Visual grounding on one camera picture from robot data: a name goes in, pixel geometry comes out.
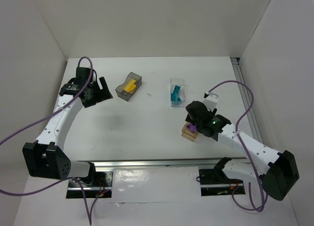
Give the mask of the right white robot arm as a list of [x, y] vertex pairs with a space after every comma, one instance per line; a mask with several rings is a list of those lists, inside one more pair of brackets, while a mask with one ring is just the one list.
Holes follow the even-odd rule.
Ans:
[[209, 111], [205, 104], [193, 101], [186, 106], [186, 121], [199, 133], [222, 143], [244, 155], [251, 164], [243, 164], [229, 157], [222, 158], [215, 170], [222, 177], [261, 184], [273, 199], [282, 201], [299, 179], [294, 155], [279, 152], [236, 129], [235, 125], [216, 109]]

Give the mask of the purple sloped lego brick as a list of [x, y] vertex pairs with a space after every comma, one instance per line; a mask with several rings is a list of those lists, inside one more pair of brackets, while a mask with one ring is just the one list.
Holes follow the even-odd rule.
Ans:
[[194, 124], [192, 124], [192, 123], [188, 123], [186, 127], [192, 133], [197, 133], [198, 132], [196, 126]]

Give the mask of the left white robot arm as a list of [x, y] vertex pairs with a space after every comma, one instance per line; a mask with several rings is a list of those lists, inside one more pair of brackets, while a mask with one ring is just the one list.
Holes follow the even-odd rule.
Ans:
[[82, 108], [88, 108], [112, 95], [104, 77], [98, 80], [90, 76], [90, 69], [76, 68], [76, 76], [60, 90], [56, 115], [33, 143], [25, 143], [23, 156], [30, 176], [65, 180], [88, 178], [95, 172], [90, 162], [73, 161], [64, 153], [64, 143], [71, 125]]

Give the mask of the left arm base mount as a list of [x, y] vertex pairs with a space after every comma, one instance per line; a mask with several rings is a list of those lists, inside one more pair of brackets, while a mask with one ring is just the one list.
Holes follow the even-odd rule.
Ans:
[[[83, 187], [86, 198], [112, 197], [113, 171], [96, 172], [92, 180], [82, 180], [78, 178], [78, 181]], [[79, 198], [83, 198], [80, 185], [74, 180], [69, 180], [66, 199]]]

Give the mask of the teal 2x4 lego brick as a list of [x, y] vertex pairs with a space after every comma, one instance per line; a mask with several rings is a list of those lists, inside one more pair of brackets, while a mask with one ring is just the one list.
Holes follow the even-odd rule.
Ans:
[[179, 92], [180, 92], [181, 87], [179, 85], [175, 85], [173, 92], [171, 93], [171, 100], [173, 98], [179, 97]]

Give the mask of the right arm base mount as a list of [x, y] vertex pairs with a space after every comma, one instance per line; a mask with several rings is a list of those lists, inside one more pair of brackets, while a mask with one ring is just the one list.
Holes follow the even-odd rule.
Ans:
[[201, 186], [201, 196], [227, 196], [236, 190], [236, 195], [244, 195], [243, 181], [230, 179], [223, 173], [223, 168], [231, 158], [222, 158], [212, 169], [200, 169], [196, 181]]

